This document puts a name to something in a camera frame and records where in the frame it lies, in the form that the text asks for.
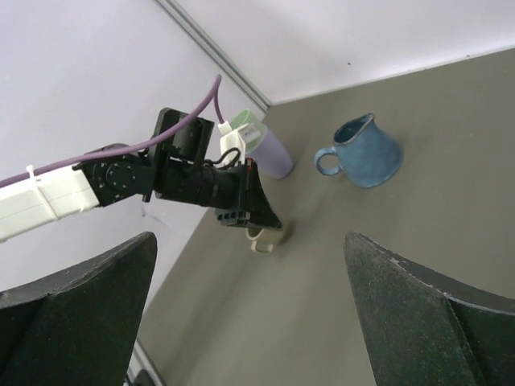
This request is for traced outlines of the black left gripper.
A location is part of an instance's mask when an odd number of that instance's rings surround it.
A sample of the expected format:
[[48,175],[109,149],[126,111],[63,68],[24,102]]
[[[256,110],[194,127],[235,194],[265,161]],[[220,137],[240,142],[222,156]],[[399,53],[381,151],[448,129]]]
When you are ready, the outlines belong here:
[[267,199],[259,173],[253,167],[253,159],[246,158],[222,171],[225,207],[215,210],[216,220],[226,227],[250,228],[252,220],[259,228],[281,229],[282,221]]

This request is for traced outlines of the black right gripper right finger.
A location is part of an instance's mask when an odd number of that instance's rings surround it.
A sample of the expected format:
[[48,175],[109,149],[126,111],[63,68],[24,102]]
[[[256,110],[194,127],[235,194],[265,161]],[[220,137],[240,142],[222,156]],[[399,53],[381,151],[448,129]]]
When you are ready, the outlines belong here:
[[514,301],[357,232],[344,259],[378,385],[512,385]]

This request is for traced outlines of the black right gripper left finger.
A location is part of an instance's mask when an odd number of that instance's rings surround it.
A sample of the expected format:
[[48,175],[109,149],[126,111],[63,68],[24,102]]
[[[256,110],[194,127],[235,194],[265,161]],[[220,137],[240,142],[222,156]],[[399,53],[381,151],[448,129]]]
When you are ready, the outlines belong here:
[[122,385],[157,260],[143,232],[1,292],[3,385]]

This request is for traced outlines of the beige ceramic mug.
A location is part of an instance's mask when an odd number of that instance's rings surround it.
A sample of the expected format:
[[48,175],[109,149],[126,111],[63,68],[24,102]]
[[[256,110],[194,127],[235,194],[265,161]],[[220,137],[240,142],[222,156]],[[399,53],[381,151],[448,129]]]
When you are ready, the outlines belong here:
[[250,249],[255,253],[272,253],[274,246],[283,242],[289,232],[290,222],[284,220],[279,228],[247,228],[245,235]]

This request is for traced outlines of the lavender plastic cup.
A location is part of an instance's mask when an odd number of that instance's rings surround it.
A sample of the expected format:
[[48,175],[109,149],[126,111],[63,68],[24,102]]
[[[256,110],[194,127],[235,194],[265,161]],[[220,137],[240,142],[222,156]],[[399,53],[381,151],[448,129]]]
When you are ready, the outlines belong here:
[[249,157],[257,163],[260,174],[273,179],[284,179],[294,168],[289,152],[269,129]]

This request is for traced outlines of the light green plastic cup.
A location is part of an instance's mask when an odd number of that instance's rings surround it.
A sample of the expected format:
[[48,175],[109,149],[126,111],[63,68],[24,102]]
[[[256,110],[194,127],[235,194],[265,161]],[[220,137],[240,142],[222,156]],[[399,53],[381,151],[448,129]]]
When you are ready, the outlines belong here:
[[230,124],[245,143],[247,154],[252,153],[262,143],[267,132],[267,127],[250,109],[239,112]]

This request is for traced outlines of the blue patterned ceramic jug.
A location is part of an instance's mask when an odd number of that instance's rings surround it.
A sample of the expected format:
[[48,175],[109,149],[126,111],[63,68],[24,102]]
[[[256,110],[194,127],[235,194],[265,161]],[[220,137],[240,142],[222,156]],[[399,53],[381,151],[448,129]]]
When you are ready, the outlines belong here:
[[315,153],[314,164],[324,176],[343,172],[354,185],[369,188],[393,177],[403,159],[400,145],[377,126],[374,113],[366,113],[337,129],[333,144]]

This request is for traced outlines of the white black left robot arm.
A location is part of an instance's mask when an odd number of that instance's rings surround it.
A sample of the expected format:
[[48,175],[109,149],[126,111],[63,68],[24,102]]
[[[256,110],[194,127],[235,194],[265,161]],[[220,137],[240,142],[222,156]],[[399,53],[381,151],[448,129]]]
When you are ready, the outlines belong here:
[[262,189],[257,164],[233,146],[226,162],[205,157],[214,122],[165,108],[153,137],[179,125],[178,133],[140,150],[112,144],[50,171],[29,167],[16,183],[1,185],[1,240],[64,217],[140,195],[211,207],[220,224],[280,230],[284,227]]

